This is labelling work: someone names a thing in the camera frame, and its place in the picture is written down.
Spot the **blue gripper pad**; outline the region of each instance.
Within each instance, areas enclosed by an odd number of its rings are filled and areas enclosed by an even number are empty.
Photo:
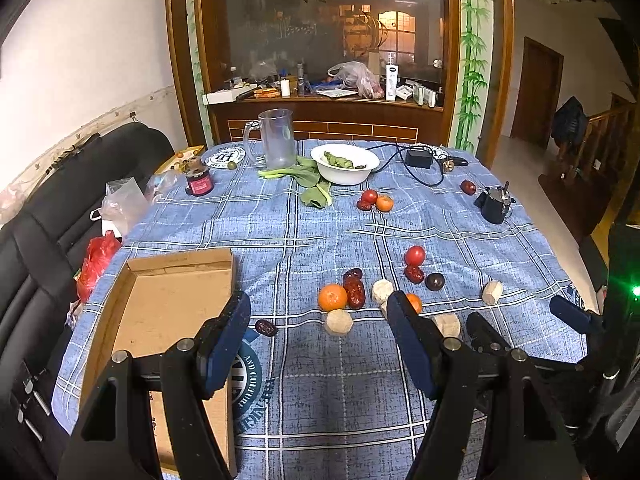
[[[431,360],[410,322],[411,317],[431,322],[419,318],[404,292],[396,290],[386,300],[386,320],[415,387],[433,397],[436,384],[431,374]]]
[[[567,323],[578,334],[587,334],[593,331],[591,316],[571,301],[562,296],[554,296],[549,303],[549,310],[561,321]]]
[[[236,306],[207,360],[205,390],[210,395],[225,385],[233,360],[240,349],[242,336],[249,326],[251,300],[244,292],[239,292],[232,300],[237,301]]]

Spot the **tablecloth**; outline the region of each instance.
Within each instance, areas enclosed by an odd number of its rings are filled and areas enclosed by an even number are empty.
[[[319,142],[297,142],[298,154],[309,156]],[[395,150],[375,153],[385,161]],[[303,205],[304,189],[292,178],[259,178],[247,158],[236,170],[213,171],[215,188],[204,197],[188,196],[179,181],[124,240],[79,318],[54,391],[56,418],[69,432],[78,418],[87,352],[124,262],[173,251],[230,247],[238,285],[251,298],[250,325],[268,319],[278,327],[273,338],[248,331],[232,368],[239,479],[386,479],[408,472],[433,403],[408,377],[386,320],[367,298],[363,309],[350,312],[347,336],[324,330],[318,290],[340,283],[352,267],[363,270],[369,291],[386,278],[417,294],[423,316],[453,312],[464,326],[469,313],[480,312],[513,347],[582,358],[584,339],[549,313],[549,299],[565,294],[569,279],[545,237],[519,202],[502,225],[486,222],[460,183],[468,179],[480,189],[497,179],[468,153],[449,151],[470,163],[437,187],[413,180],[396,157],[364,184],[332,187],[334,204],[323,210]],[[415,173],[427,182],[440,176],[435,166]],[[367,188],[392,196],[393,210],[358,210]],[[446,277],[439,292],[404,277],[403,255],[415,244],[426,250],[425,274]],[[480,299],[489,280],[504,284],[496,306]],[[475,476],[485,417],[474,420],[460,478]]]

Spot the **black cable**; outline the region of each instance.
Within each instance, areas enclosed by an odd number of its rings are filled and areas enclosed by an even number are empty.
[[[396,158],[396,155],[400,155],[400,160],[402,160],[402,164],[404,164],[404,168],[413,177],[413,179],[415,181],[419,182],[423,186],[436,187],[436,186],[439,186],[440,184],[442,184],[442,182],[444,181],[444,171],[442,170],[442,165],[436,160],[435,154],[433,153],[433,150],[429,146],[422,146],[422,148],[426,149],[426,150],[429,150],[431,152],[431,155],[433,156],[434,163],[440,169],[440,180],[437,181],[435,184],[429,184],[429,183],[427,183],[427,182],[425,182],[423,180],[420,180],[417,176],[415,176],[414,172],[409,169],[408,164],[404,160],[404,156],[402,156],[402,152],[404,152],[405,150],[410,150],[411,148],[414,148],[414,146],[404,146],[404,147],[401,148],[400,146],[398,146],[397,142],[386,142],[385,144],[379,144],[378,146],[372,146],[371,148],[367,148],[367,150],[375,150],[377,148],[384,148],[385,146],[395,146],[396,147],[396,152],[393,155],[391,155],[387,159],[387,161],[380,168],[377,168],[376,170],[371,171],[371,173],[378,173],[379,171],[384,170],[389,165],[389,163],[394,158]]]

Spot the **orange fruit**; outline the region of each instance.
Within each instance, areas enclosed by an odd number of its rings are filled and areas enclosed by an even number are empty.
[[[393,209],[394,200],[388,195],[380,195],[376,200],[376,208],[378,211],[388,213]]]
[[[345,308],[347,306],[347,291],[344,290],[342,285],[337,283],[331,283],[331,285],[325,285],[318,292],[318,305],[325,312],[331,312],[338,308]]]
[[[406,298],[409,300],[409,303],[411,303],[414,310],[420,314],[422,312],[422,300],[415,294],[406,294]]]

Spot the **black couch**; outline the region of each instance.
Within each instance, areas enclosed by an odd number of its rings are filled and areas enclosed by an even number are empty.
[[[167,138],[142,123],[94,136],[0,229],[0,478],[56,477],[68,434],[33,398],[24,412],[43,442],[18,423],[25,366],[40,375],[36,389],[50,406],[71,336],[66,313],[78,298],[73,276],[89,240],[102,234],[90,212],[100,207],[105,183],[133,176],[145,189],[173,154]]]

